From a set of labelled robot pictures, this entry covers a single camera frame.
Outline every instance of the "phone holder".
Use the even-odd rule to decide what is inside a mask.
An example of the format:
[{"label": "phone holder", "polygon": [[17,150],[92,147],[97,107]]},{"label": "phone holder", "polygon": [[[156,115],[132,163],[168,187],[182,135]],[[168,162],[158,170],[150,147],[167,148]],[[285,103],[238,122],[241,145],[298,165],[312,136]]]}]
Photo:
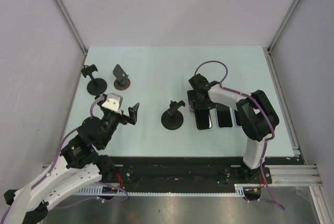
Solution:
[{"label": "phone holder", "polygon": [[186,104],[183,100],[179,102],[171,101],[169,109],[161,116],[162,125],[168,130],[176,130],[180,128],[183,124],[183,115],[178,109],[185,106]]},{"label": "phone holder", "polygon": [[125,90],[127,89],[131,82],[130,79],[128,78],[129,75],[124,72],[124,70],[121,68],[119,64],[117,64],[113,70],[113,75],[116,77],[115,82],[114,82],[114,87],[117,90]]},{"label": "phone holder", "polygon": [[87,91],[91,95],[101,95],[106,91],[107,88],[107,84],[104,79],[93,77],[92,73],[97,71],[98,69],[94,64],[90,66],[83,66],[83,69],[81,70],[84,78],[87,76],[91,78],[91,81],[87,85]]}]

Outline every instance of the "smartphone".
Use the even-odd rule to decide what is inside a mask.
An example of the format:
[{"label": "smartphone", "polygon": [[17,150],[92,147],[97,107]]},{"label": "smartphone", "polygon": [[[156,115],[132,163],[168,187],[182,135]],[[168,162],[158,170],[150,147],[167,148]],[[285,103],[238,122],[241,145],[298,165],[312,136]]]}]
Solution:
[{"label": "smartphone", "polygon": [[240,117],[236,110],[234,110],[234,121],[236,126],[241,126]]},{"label": "smartphone", "polygon": [[216,116],[219,128],[226,128],[233,126],[231,110],[226,105],[217,103]]},{"label": "smartphone", "polygon": [[212,128],[210,110],[196,110],[195,119],[198,130],[205,130]]}]

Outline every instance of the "white wall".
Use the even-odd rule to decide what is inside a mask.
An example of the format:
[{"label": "white wall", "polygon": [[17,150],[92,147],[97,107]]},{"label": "white wall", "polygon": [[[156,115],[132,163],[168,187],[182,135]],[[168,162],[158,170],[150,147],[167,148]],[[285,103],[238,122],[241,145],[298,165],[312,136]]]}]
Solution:
[{"label": "white wall", "polygon": [[303,0],[274,49],[297,135],[334,211],[334,0]]},{"label": "white wall", "polygon": [[64,0],[87,46],[268,46],[293,0]]},{"label": "white wall", "polygon": [[59,143],[83,55],[52,0],[0,0],[0,215]]}]

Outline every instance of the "table surface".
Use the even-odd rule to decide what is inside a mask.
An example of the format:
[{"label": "table surface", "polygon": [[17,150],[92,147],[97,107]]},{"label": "table surface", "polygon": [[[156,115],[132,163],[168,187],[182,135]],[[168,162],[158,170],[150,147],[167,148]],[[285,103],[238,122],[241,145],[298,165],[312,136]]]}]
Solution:
[{"label": "table surface", "polygon": [[[105,93],[114,92],[123,96],[121,108],[126,114],[128,107],[140,103],[137,124],[119,125],[106,149],[99,153],[148,157],[243,156],[247,137],[240,127],[218,128],[215,111],[211,110],[212,128],[200,131],[196,128],[194,114],[189,111],[187,91],[191,90],[191,86],[188,80],[196,67],[208,60],[227,64],[229,75],[224,82],[225,86],[245,92],[261,89],[266,93],[280,119],[276,137],[268,144],[266,156],[293,156],[287,127],[261,46],[90,48],[85,64],[97,66],[99,71],[93,75],[106,80],[108,88]],[[115,77],[112,71],[116,64],[122,66],[131,80],[131,86],[124,91],[118,91],[113,86]],[[224,72],[221,65],[214,63],[204,65],[199,70],[209,81],[220,80]],[[94,101],[94,96],[87,92],[89,80],[82,76],[80,78],[66,127],[67,133],[89,117],[89,108]],[[171,100],[186,102],[186,107],[180,108],[184,123],[174,131],[165,129],[161,124],[161,115],[169,108]],[[94,114],[102,117],[98,107],[94,109]]]}]

